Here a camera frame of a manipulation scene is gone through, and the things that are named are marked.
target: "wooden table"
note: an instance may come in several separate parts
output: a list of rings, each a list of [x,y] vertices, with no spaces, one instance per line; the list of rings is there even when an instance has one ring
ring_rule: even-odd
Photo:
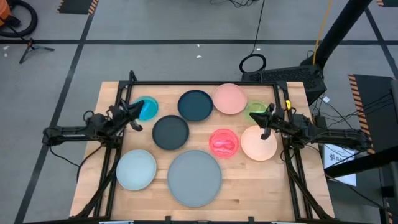
[[[103,82],[98,97],[95,113],[105,113],[109,105],[114,104],[117,82]],[[241,86],[249,100],[275,103],[271,86]],[[171,162],[182,152],[197,149],[207,151],[210,134],[219,128],[229,128],[238,136],[255,125],[248,121],[243,113],[236,115],[221,114],[214,109],[211,116],[200,123],[189,122],[190,137],[187,143],[178,150],[165,151],[157,147],[152,140],[152,127],[161,117],[177,114],[177,101],[188,90],[199,89],[211,95],[216,86],[142,86],[133,87],[131,101],[150,95],[159,102],[158,115],[149,122],[139,122],[144,128],[137,132],[127,127],[124,135],[122,155],[133,149],[145,149],[156,159],[157,173],[152,183],[144,190],[130,191],[116,184],[112,219],[125,220],[164,220],[170,215],[172,220],[213,220],[213,221],[247,221],[253,216],[256,221],[294,221],[292,200],[287,180],[286,166],[279,155],[282,150],[280,134],[277,134],[278,150],[268,161],[254,161],[239,150],[230,159],[216,158],[223,172],[223,185],[217,198],[208,205],[199,208],[185,207],[171,196],[167,188],[167,171]],[[310,117],[307,99],[302,83],[288,83],[292,106],[298,113]],[[98,142],[89,142],[86,156],[99,146]],[[98,188],[105,150],[89,158],[81,169],[75,198],[70,215],[77,214],[90,200]],[[309,147],[302,149],[302,161],[309,191],[317,202],[331,215],[328,186],[319,153]],[[302,195],[297,189],[301,216],[305,217]],[[103,197],[106,204],[108,193]]]

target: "dark gray plate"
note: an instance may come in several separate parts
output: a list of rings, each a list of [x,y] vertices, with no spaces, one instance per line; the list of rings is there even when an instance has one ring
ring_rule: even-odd
[[[174,199],[188,207],[200,207],[213,201],[221,183],[217,161],[199,150],[179,155],[167,173],[167,185]]]

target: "pink plate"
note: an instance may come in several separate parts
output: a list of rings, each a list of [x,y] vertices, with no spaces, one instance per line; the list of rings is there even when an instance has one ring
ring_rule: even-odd
[[[224,114],[237,114],[248,103],[248,96],[243,89],[232,83],[220,85],[214,90],[211,97],[214,106]]]
[[[273,131],[266,139],[261,139],[264,130],[259,126],[247,128],[241,136],[241,146],[243,152],[255,161],[265,161],[270,159],[276,152],[277,141]]]
[[[209,147],[214,155],[220,158],[229,158],[238,151],[239,139],[229,129],[219,129],[211,134]]]

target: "large gray plate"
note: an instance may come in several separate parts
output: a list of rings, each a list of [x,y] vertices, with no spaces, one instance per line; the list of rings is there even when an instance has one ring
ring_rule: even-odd
[[[215,199],[222,183],[221,169],[209,154],[192,150],[174,159],[167,185],[174,199],[188,207],[200,207]]]

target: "tripod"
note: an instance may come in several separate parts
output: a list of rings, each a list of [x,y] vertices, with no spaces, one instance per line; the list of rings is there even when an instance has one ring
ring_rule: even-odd
[[[4,23],[4,25],[6,25],[8,28],[10,28],[10,30],[12,30],[19,38],[21,38],[22,40],[27,42],[27,47],[26,47],[25,52],[22,55],[21,59],[19,60],[19,64],[24,63],[26,55],[29,52],[32,52],[34,50],[44,49],[44,50],[49,50],[49,51],[52,51],[52,52],[55,50],[55,49],[52,49],[50,47],[43,47],[43,46],[35,45],[33,38],[30,38],[29,40],[25,39],[10,24],[8,24],[7,21],[5,21],[2,17],[0,17],[0,20]]]

